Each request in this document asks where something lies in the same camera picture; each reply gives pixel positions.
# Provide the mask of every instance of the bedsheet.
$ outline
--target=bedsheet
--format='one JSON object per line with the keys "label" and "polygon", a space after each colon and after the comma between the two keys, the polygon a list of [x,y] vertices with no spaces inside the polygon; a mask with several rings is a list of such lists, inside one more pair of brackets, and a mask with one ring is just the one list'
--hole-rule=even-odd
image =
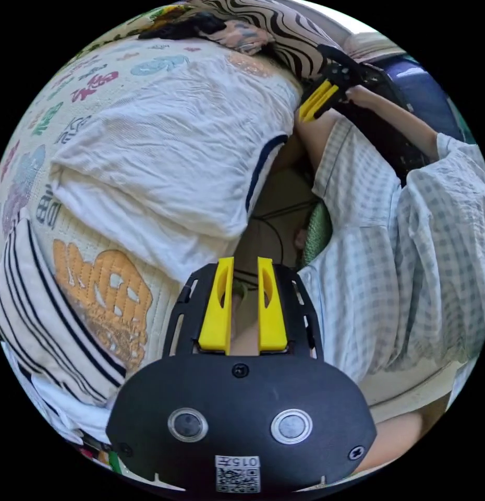
{"label": "bedsheet", "polygon": [[[178,283],[76,219],[53,195],[50,158],[92,115],[124,94],[187,58],[221,55],[239,71],[280,75],[274,85],[296,85],[267,58],[243,56],[214,42],[127,37],[83,54],[56,74],[20,120],[0,163],[0,254],[13,217],[26,207],[59,285],[95,336],[125,362],[128,375],[161,356]],[[110,271],[110,279],[102,269]]]}

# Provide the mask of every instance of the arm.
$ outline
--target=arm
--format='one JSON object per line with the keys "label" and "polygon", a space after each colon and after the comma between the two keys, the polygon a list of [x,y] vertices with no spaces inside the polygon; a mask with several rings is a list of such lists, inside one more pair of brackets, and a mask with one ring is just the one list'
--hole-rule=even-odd
{"label": "arm", "polygon": [[422,437],[423,423],[423,416],[419,411],[378,423],[377,437],[352,475],[394,461],[409,451]]}
{"label": "arm", "polygon": [[347,97],[356,105],[373,111],[392,125],[432,162],[439,159],[437,132],[423,120],[362,86],[347,91]]}

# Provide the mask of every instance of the orange embroidered pattern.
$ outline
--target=orange embroidered pattern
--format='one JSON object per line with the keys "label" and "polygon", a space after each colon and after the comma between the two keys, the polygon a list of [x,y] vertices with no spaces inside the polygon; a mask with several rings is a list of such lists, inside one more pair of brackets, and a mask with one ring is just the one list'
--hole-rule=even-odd
{"label": "orange embroidered pattern", "polygon": [[74,243],[53,242],[55,277],[95,337],[135,372],[145,355],[152,293],[121,251],[84,261]]}

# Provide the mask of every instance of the zebra print fabric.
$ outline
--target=zebra print fabric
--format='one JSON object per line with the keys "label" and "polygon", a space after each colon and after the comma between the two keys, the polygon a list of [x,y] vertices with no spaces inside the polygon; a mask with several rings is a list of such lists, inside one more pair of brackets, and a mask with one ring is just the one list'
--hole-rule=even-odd
{"label": "zebra print fabric", "polygon": [[266,30],[275,38],[277,56],[302,80],[314,79],[320,73],[324,57],[318,45],[340,49],[319,26],[273,0],[188,0],[186,3],[208,10],[220,19],[242,19]]}

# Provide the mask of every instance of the pillowcase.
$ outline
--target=pillowcase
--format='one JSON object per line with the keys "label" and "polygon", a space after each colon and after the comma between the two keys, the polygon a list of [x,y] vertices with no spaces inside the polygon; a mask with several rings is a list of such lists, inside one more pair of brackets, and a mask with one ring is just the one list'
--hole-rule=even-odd
{"label": "pillowcase", "polygon": [[273,0],[188,0],[196,11],[209,11],[223,20],[241,19],[268,29],[275,39],[275,53],[299,79],[320,75],[324,57],[318,45],[335,43],[323,29],[299,12]]}
{"label": "pillowcase", "polygon": [[228,49],[253,56],[264,45],[274,42],[274,37],[245,21],[229,20],[225,22],[225,29],[211,35],[199,33],[212,42],[219,43]]}

